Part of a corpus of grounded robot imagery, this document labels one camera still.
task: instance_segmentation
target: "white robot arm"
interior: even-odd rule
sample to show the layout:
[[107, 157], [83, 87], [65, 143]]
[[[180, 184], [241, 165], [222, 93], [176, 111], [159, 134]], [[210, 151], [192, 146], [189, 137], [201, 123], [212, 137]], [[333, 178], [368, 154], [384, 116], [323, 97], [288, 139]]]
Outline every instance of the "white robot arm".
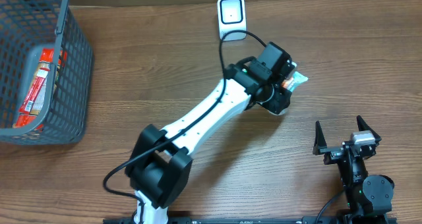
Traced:
[[[161, 130], [147, 126], [140, 133], [130, 160], [106, 176], [103, 185], [108, 192], [138, 200], [131, 223], [167, 224], [167, 207], [187, 184], [192, 155], [226, 121], [256, 103], [275, 115], [287, 109], [295, 88], [292, 84], [307, 78], [295, 71], [296, 64], [287, 52], [272, 42], [260, 42], [265, 50], [258, 59], [248, 57], [229, 65], [224, 69], [224, 79], [211, 94], [179, 120]], [[170, 159], [158, 152], [165, 152]], [[110, 176], [124, 167], [135, 195], [111, 190], [106, 185]]]

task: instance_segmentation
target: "small white device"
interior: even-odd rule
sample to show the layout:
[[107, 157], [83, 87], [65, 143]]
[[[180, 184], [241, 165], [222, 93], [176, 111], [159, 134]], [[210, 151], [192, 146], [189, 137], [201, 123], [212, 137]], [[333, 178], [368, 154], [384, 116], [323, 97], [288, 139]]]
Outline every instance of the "small white device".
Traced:
[[[232, 30], [246, 30], [245, 0], [218, 0], [218, 28], [220, 39]], [[224, 41], [245, 39], [245, 33], [232, 33]]]

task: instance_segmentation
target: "basket handle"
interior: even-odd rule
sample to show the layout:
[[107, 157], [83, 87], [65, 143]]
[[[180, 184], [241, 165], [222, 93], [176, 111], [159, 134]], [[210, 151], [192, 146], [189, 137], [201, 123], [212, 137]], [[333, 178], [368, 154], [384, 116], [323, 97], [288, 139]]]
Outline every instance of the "basket handle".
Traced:
[[57, 26], [54, 29], [56, 35], [62, 34], [66, 25], [67, 8], [69, 7], [69, 0], [61, 0], [59, 18], [57, 19]]

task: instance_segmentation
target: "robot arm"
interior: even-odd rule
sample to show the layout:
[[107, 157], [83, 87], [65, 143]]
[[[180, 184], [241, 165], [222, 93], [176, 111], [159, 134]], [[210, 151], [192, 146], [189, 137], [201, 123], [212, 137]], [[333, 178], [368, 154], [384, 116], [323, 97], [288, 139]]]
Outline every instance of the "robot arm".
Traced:
[[324, 155], [324, 164], [337, 164], [346, 192], [349, 210], [340, 210], [340, 223], [388, 224], [386, 213], [392, 210], [394, 182], [385, 175], [368, 175], [364, 160], [376, 154], [381, 137], [357, 116], [359, 132], [342, 146], [327, 148], [319, 121], [316, 122], [314, 155]]
[[[131, 159], [155, 147], [159, 149], [125, 169], [132, 188], [136, 190], [135, 195], [143, 200], [143, 204], [138, 201], [133, 222], [166, 224], [167, 207], [186, 186], [193, 161], [191, 156], [199, 146], [226, 121], [256, 103], [273, 114], [282, 114], [289, 106], [293, 91], [287, 89], [283, 82], [287, 79], [291, 79], [291, 82], [295, 76], [301, 76], [295, 70], [296, 64], [290, 55], [270, 42], [258, 59], [248, 57], [235, 65], [229, 65], [224, 72], [225, 78], [185, 116], [161, 130], [154, 125], [147, 126], [140, 133]], [[170, 140], [216, 102], [221, 95], [224, 80], [226, 90], [219, 104], [182, 136]], [[171, 158], [166, 160], [158, 152], [165, 152]]]

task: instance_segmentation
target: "black metal bracket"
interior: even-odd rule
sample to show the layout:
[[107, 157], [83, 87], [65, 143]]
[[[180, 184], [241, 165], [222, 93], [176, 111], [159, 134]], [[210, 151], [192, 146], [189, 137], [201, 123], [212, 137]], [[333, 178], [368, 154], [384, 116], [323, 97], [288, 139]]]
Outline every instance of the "black metal bracket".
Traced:
[[259, 103], [270, 112], [280, 114], [289, 107], [291, 97], [291, 92], [281, 85], [294, 70], [290, 55], [270, 42], [258, 59], [247, 57], [235, 65], [230, 64], [224, 75], [245, 87], [245, 92], [252, 95], [251, 104]]
[[371, 221], [377, 217], [377, 223], [385, 224], [386, 219], [382, 222], [382, 218], [392, 210], [394, 183], [384, 175], [368, 176], [364, 160], [376, 154], [375, 149], [381, 137], [361, 116], [357, 116], [356, 120], [359, 132], [352, 133], [349, 141], [335, 148], [327, 147], [321, 125], [317, 121], [313, 153], [324, 155], [325, 165], [338, 166], [349, 205], [349, 210], [342, 210], [338, 219], [348, 222], [348, 218], [356, 216], [356, 219], [365, 221], [370, 216]]
[[[165, 141], [166, 131], [148, 125], [140, 133], [130, 159]], [[125, 174], [131, 179], [131, 187], [141, 190], [155, 208], [168, 207], [180, 195], [187, 184], [193, 161], [186, 148], [178, 148], [173, 143], [157, 150], [163, 151], [171, 156], [169, 161], [152, 153], [125, 169]]]

